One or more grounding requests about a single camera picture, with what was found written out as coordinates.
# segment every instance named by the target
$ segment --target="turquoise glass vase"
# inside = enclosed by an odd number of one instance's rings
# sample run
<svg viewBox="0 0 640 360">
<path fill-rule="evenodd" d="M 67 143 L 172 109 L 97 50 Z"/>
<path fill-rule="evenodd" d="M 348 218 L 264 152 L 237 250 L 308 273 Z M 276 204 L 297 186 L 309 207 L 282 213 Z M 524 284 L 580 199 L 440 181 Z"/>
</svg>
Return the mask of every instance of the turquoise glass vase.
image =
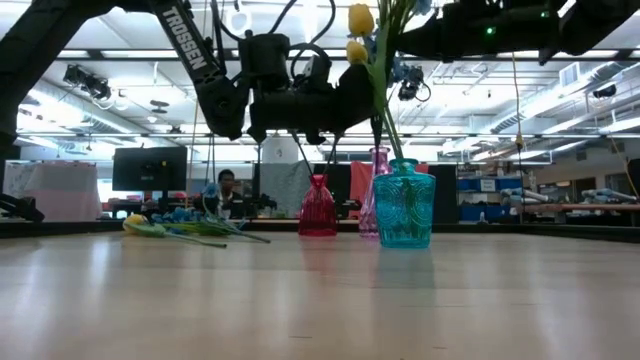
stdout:
<svg viewBox="0 0 640 360">
<path fill-rule="evenodd" d="M 395 159 L 390 165 L 391 174 L 373 180 L 380 243 L 387 248 L 428 248 L 436 178 L 417 173 L 415 159 Z"/>
</svg>

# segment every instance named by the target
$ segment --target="red glass vase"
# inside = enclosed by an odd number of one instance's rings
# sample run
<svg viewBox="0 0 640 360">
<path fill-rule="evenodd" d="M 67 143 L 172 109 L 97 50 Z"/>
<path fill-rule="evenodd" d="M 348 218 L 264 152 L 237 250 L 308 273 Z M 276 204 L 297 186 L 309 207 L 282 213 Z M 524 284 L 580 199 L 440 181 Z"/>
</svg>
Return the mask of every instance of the red glass vase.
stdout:
<svg viewBox="0 0 640 360">
<path fill-rule="evenodd" d="M 365 239 L 378 239 L 378 221 L 376 218 L 376 200 L 373 191 L 373 179 L 378 175 L 385 175 L 391 173 L 391 166 L 389 165 L 389 148 L 379 147 L 371 148 L 371 181 L 369 181 L 369 187 L 367 194 L 364 197 L 362 208 L 360 209 L 360 220 L 358 222 L 358 229 L 360 230 L 360 236 Z"/>
<path fill-rule="evenodd" d="M 298 234 L 303 236 L 335 236 L 336 208 L 327 189 L 327 175 L 311 175 L 311 189 L 302 200 Z"/>
</svg>

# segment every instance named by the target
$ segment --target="computer monitor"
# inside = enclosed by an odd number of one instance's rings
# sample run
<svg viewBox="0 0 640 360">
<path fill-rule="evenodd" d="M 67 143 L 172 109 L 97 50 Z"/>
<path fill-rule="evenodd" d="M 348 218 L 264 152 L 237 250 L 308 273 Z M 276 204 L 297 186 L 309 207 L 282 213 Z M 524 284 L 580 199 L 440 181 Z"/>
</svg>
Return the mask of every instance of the computer monitor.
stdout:
<svg viewBox="0 0 640 360">
<path fill-rule="evenodd" d="M 187 148 L 120 148 L 113 157 L 114 191 L 178 191 L 187 188 Z"/>
</svg>

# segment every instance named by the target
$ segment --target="glass vase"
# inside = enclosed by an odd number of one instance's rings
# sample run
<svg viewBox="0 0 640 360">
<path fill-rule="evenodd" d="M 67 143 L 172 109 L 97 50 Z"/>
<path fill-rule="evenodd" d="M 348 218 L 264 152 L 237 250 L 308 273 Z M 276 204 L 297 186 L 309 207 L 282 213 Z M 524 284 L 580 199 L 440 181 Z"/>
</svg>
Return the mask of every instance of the glass vase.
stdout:
<svg viewBox="0 0 640 360">
<path fill-rule="evenodd" d="M 327 189 L 327 175 L 311 175 L 311 189 L 302 200 L 298 234 L 303 236 L 335 236 L 336 207 Z"/>
<path fill-rule="evenodd" d="M 391 173 L 391 166 L 389 166 L 388 148 L 371 148 L 371 181 L 369 181 L 369 187 L 360 209 L 360 221 L 358 223 L 358 229 L 360 230 L 360 236 L 365 239 L 377 239 L 378 238 L 378 221 L 376 219 L 376 200 L 375 193 L 373 191 L 373 179 L 378 175 L 385 175 Z"/>
<path fill-rule="evenodd" d="M 380 243 L 387 248 L 428 248 L 436 178 L 416 173 L 415 159 L 390 164 L 393 173 L 373 180 Z"/>
</svg>

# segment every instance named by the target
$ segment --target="man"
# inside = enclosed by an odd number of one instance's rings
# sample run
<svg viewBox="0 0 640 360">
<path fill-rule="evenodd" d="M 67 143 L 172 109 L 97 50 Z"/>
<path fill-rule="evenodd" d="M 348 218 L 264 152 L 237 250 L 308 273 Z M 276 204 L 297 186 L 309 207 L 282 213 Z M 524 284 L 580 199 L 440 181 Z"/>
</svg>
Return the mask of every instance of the man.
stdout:
<svg viewBox="0 0 640 360">
<path fill-rule="evenodd" d="M 233 191 L 235 180 L 233 171 L 229 169 L 224 169 L 218 174 L 218 216 L 224 219 L 240 219 L 243 215 L 242 196 Z"/>
</svg>

